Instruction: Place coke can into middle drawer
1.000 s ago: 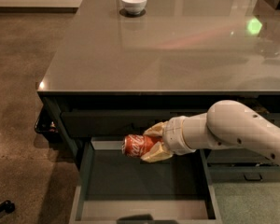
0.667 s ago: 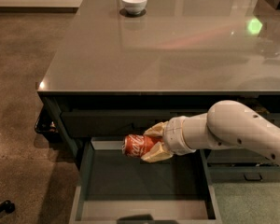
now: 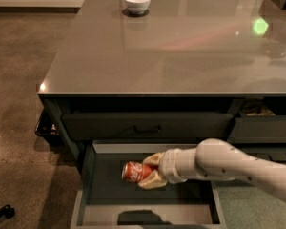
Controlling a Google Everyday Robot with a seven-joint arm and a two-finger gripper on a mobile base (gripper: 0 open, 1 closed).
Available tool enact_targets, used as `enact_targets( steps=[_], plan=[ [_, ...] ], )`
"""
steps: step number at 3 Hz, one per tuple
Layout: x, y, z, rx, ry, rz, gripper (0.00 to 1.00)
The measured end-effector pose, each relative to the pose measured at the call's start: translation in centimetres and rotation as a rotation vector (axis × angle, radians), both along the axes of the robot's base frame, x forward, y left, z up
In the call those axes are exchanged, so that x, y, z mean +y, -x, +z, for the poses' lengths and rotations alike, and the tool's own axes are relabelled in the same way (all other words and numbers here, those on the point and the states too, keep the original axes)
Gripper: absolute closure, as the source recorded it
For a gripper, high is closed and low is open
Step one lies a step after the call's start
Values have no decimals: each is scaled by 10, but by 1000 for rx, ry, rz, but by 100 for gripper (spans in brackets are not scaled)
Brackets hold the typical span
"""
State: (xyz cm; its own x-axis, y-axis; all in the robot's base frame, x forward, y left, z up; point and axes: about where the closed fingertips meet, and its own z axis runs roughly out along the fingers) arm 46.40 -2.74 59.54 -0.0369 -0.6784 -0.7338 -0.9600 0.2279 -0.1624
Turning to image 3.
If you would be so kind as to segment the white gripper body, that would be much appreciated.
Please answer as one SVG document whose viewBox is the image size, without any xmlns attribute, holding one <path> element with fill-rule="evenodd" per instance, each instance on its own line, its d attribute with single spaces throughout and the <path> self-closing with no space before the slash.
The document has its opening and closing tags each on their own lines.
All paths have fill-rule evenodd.
<svg viewBox="0 0 286 229">
<path fill-rule="evenodd" d="M 186 181 L 177 171 L 177 155 L 180 152 L 180 149 L 170 149 L 163 154 L 160 160 L 158 171 L 168 183 L 177 184 Z"/>
</svg>

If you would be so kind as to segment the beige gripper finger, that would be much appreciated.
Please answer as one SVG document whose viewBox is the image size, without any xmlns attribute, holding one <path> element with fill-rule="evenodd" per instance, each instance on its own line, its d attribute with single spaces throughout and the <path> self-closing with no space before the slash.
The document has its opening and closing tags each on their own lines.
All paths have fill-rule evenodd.
<svg viewBox="0 0 286 229">
<path fill-rule="evenodd" d="M 158 171 L 154 170 L 145 179 L 141 180 L 138 186 L 145 190 L 151 190 L 164 187 L 166 184 L 167 180 Z"/>
<path fill-rule="evenodd" d="M 163 153 L 155 153 L 151 156 L 146 157 L 142 161 L 142 163 L 152 167 L 158 167 L 163 156 Z"/>
</svg>

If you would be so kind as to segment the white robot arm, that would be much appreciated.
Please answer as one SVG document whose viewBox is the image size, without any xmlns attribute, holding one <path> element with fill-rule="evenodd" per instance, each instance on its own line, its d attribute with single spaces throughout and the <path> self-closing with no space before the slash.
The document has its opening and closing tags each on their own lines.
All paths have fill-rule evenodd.
<svg viewBox="0 0 286 229">
<path fill-rule="evenodd" d="M 206 139 L 191 149 L 156 153 L 145 158 L 143 163 L 155 168 L 139 182 L 143 189 L 190 179 L 237 179 L 286 202 L 286 165 L 249 156 L 219 139 Z"/>
</svg>

